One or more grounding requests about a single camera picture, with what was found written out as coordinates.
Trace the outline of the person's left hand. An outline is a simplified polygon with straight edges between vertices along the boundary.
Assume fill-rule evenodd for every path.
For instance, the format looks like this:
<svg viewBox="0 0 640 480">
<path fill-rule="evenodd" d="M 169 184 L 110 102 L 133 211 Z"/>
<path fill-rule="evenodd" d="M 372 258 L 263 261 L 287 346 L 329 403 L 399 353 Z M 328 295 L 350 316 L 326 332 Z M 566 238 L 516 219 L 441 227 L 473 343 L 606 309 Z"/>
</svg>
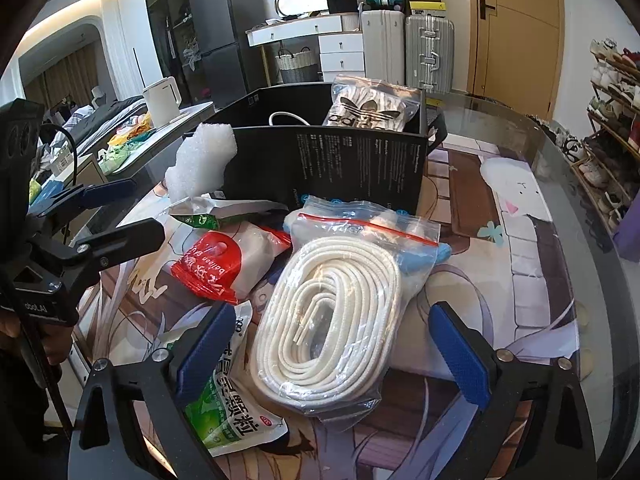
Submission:
<svg viewBox="0 0 640 480">
<path fill-rule="evenodd" d="M 43 334 L 38 337 L 46 352 L 51 365 L 64 362 L 72 348 L 73 329 L 67 326 L 43 324 Z M 21 333 L 21 323 L 12 313 L 2 311 L 0 320 L 1 348 L 3 350 L 16 350 L 17 338 Z"/>
</svg>

